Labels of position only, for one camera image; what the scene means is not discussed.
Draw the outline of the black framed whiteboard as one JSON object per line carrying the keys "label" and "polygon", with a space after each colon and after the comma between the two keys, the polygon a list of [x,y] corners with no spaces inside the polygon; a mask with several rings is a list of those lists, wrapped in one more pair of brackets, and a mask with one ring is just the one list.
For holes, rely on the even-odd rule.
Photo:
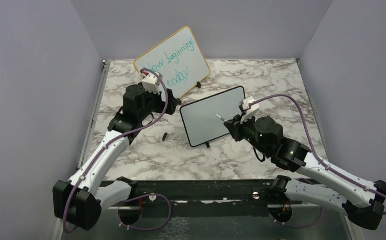
{"label": "black framed whiteboard", "polygon": [[244,87],[238,86],[180,107],[180,115],[191,147],[197,147],[229,134],[223,122],[240,115],[240,102],[245,99]]}

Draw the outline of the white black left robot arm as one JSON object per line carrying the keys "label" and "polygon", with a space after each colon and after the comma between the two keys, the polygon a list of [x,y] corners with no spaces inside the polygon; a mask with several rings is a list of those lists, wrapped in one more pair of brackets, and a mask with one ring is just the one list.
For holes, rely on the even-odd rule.
{"label": "white black left robot arm", "polygon": [[52,188],[53,209],[62,221],[62,230],[90,230],[101,212],[122,201],[132,205],[138,192],[126,180],[101,187],[105,174],[129,148],[140,131],[157,123],[163,115],[173,115],[180,104],[171,89],[145,81],[130,85],[123,94],[123,105],[109,122],[107,131],[90,158],[67,181]]}

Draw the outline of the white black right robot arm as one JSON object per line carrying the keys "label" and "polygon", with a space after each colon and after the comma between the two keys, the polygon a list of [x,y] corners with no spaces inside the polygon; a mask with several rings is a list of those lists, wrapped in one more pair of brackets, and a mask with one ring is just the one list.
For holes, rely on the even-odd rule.
{"label": "white black right robot arm", "polygon": [[283,135],[283,127],[271,117],[241,122],[236,115],[223,125],[235,141],[245,140],[264,159],[278,168],[309,177],[321,187],[278,176],[269,190],[270,199],[279,204],[285,200],[308,202],[339,211],[355,225],[366,230],[376,230],[384,212],[386,182],[371,182],[350,174],[293,139]]}

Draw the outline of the black whiteboard marker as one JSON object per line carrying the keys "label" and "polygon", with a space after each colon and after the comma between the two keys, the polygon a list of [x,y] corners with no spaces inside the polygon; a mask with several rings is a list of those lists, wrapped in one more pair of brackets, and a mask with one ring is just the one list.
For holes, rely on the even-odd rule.
{"label": "black whiteboard marker", "polygon": [[222,122],[226,122],[226,119],[224,119],[224,118],[221,117],[220,115],[218,115],[218,114],[216,114],[216,113],[214,113],[214,115],[215,115],[218,119],[220,119]]}

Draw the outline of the black marker cap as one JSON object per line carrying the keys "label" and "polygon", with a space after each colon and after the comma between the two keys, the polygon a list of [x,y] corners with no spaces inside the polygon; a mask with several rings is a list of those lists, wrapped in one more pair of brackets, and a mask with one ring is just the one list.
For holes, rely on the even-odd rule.
{"label": "black marker cap", "polygon": [[164,142],[166,140],[166,137],[167,137],[168,133],[164,133],[163,137],[162,137],[162,141]]}

